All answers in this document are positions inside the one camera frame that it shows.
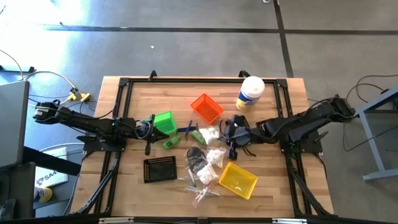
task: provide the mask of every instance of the white lid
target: white lid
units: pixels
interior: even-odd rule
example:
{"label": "white lid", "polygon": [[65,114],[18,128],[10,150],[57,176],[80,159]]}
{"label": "white lid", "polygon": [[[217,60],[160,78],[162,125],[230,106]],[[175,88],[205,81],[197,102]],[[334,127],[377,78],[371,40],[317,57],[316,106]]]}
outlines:
{"label": "white lid", "polygon": [[262,95],[265,87],[261,78],[250,76],[243,81],[241,91],[248,97],[257,98]]}

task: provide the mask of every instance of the black plastic tray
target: black plastic tray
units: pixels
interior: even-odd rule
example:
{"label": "black plastic tray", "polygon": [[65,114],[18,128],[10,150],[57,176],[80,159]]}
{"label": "black plastic tray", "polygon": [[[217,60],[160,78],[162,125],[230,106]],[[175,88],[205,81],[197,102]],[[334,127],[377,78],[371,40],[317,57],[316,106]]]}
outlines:
{"label": "black plastic tray", "polygon": [[160,157],[144,160],[144,183],[175,180],[177,178],[177,164],[175,156]]}

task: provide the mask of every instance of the wooden table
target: wooden table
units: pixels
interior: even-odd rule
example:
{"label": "wooden table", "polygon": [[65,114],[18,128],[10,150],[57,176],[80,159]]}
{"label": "wooden table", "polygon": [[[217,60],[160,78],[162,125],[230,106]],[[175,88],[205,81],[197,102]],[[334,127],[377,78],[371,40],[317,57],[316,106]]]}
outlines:
{"label": "wooden table", "polygon": [[[95,116],[106,114],[112,109],[118,91],[119,78],[104,77]],[[303,79],[288,78],[287,83],[293,113],[307,109],[308,101]],[[201,94],[207,93],[224,108],[220,119],[230,119],[234,114],[241,114],[235,106],[240,86],[235,83],[135,83],[128,117],[144,119],[152,113],[171,110],[179,128],[188,126],[190,120],[193,120],[194,124],[199,123],[201,128],[206,127],[208,125],[193,112],[190,104]],[[126,91],[123,93],[122,102],[125,97]],[[123,105],[119,111],[119,114],[122,113]],[[256,121],[277,117],[273,87],[266,85],[265,93],[255,110],[245,116],[251,126],[254,126]],[[257,154],[257,157],[247,156],[242,150],[238,150],[238,160],[234,163],[259,178],[250,200],[245,200],[217,184],[213,191],[220,193],[221,196],[207,197],[203,204],[194,208],[192,202],[195,194],[185,190],[189,184],[187,181],[172,180],[144,184],[142,163],[144,159],[149,158],[176,156],[178,176],[187,176],[184,154],[196,141],[192,138],[185,141],[183,134],[180,135],[182,136],[180,143],[169,151],[161,146],[164,141],[155,143],[150,156],[144,155],[145,141],[128,140],[126,151],[122,153],[118,172],[113,216],[285,218],[294,216],[285,159],[280,152],[279,144],[251,145],[249,150]],[[312,154],[304,154],[302,157],[308,187],[324,208],[333,213],[322,164]],[[97,188],[103,158],[103,152],[95,152],[83,162],[72,203],[72,212],[82,207]],[[224,166],[227,163],[228,158],[224,160]],[[223,169],[215,170],[221,176]],[[108,187],[104,190],[103,208],[108,198]],[[297,193],[303,210],[302,194],[299,190]]]}

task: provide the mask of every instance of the white container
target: white container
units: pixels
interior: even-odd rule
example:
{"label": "white container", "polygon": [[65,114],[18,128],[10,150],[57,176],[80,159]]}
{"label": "white container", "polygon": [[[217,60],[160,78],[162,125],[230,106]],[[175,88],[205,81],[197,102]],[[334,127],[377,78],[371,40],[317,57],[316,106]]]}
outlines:
{"label": "white container", "polygon": [[241,87],[236,107],[243,113],[250,112],[259,101],[265,89],[265,84],[259,77],[247,77]]}

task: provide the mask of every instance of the concrete floor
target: concrete floor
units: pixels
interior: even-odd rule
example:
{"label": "concrete floor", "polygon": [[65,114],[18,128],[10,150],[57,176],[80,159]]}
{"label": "concrete floor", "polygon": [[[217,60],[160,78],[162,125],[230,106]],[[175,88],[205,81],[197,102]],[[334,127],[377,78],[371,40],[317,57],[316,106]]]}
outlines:
{"label": "concrete floor", "polygon": [[[103,27],[190,27],[277,29],[273,3],[260,0],[118,0],[118,1],[4,1],[0,15],[0,49],[19,63],[69,77],[81,91],[98,96],[105,75],[236,76],[241,69],[260,77],[286,77],[279,34],[198,32],[72,32],[45,31],[35,24]],[[396,30],[394,0],[280,0],[285,29]],[[348,90],[365,75],[398,73],[398,35],[287,34],[294,77],[305,80],[309,98],[323,99]],[[12,63],[0,55],[0,62]],[[0,75],[0,83],[17,75]],[[62,96],[69,86],[50,74],[30,79],[33,94]],[[382,88],[398,85],[398,78],[369,78]],[[380,92],[362,86],[365,99]],[[353,107],[364,103],[354,94]],[[86,105],[83,112],[93,114]],[[77,132],[61,125],[43,126],[28,110],[25,145],[42,149],[77,142]],[[345,152],[341,124],[329,124],[322,139],[323,159],[335,213],[342,217],[398,222],[398,177],[362,181],[361,174],[376,171],[367,144]],[[346,127],[347,145],[365,138],[357,122]],[[386,156],[397,166],[398,152]],[[60,214],[72,188],[64,190],[62,203],[37,210],[38,216]]]}

